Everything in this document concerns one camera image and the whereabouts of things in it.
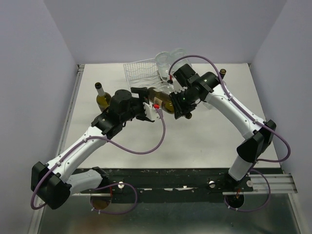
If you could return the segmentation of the green wine bottle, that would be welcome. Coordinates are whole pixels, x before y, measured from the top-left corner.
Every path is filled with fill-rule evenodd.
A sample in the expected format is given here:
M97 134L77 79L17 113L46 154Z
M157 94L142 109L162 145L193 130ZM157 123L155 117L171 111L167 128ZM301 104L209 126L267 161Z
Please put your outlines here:
M104 91L102 84L100 82L95 83L95 88L97 90L96 102L98 104L101 112L106 111L111 103L111 95Z

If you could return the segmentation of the dark wine bottle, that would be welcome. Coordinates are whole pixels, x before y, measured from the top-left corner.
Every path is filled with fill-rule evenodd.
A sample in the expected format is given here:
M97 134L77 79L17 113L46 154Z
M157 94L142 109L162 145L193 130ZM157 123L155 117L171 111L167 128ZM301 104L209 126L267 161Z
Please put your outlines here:
M172 100L167 93L155 87L151 87L151 88L148 88L148 99L153 104L158 104L162 108L163 111L169 114L175 113Z

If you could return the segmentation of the clear flask bottle black cap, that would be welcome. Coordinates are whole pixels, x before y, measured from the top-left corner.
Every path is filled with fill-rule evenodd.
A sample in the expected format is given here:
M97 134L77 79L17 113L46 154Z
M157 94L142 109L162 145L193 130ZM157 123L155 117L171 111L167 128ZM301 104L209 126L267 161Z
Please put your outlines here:
M224 76L226 74L226 69L220 69L219 73L221 75L221 78L224 79ZM208 110L211 110L213 109L213 106L211 104L209 104L208 102L204 101L203 105L208 109Z

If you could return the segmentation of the round clear bottle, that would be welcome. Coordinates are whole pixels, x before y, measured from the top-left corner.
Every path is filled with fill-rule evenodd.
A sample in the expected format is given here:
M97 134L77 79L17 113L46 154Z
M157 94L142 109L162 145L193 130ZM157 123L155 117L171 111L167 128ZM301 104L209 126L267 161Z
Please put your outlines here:
M170 53L167 51L160 52L155 57L156 66L160 78L164 81L169 80L169 69L171 66Z
M187 53L182 48L174 49L170 52L170 59L171 59L171 65L178 60L181 57L186 56ZM181 59L178 61L171 69L171 73L173 74L176 70L178 70L181 66L188 64L190 67L192 67L192 64L189 62L188 58Z

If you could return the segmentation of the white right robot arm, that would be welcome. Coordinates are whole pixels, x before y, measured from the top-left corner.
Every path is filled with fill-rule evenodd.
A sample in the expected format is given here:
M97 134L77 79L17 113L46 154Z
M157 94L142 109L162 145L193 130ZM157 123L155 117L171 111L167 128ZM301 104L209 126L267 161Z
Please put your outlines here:
M224 179L228 190L237 190L253 163L271 144L271 130L276 129L275 122L255 117L262 124L259 126L255 120L250 120L234 105L234 98L225 94L220 78L212 72L200 76L190 65L185 64L173 76L181 86L180 90L170 93L175 119L188 116L196 108L195 102L199 99L221 112L243 136L244 141L236 149L237 157L228 170L229 176Z

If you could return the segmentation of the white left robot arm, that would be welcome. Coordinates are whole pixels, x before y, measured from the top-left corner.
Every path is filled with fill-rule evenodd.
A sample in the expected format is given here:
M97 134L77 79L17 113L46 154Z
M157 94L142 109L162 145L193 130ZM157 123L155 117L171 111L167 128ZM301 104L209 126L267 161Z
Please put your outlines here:
M31 190L44 204L55 210L69 198L69 178L95 150L116 136L126 122L134 118L147 120L144 105L149 104L147 88L120 89L109 107L95 117L91 126L74 145L49 162L37 162L31 170Z

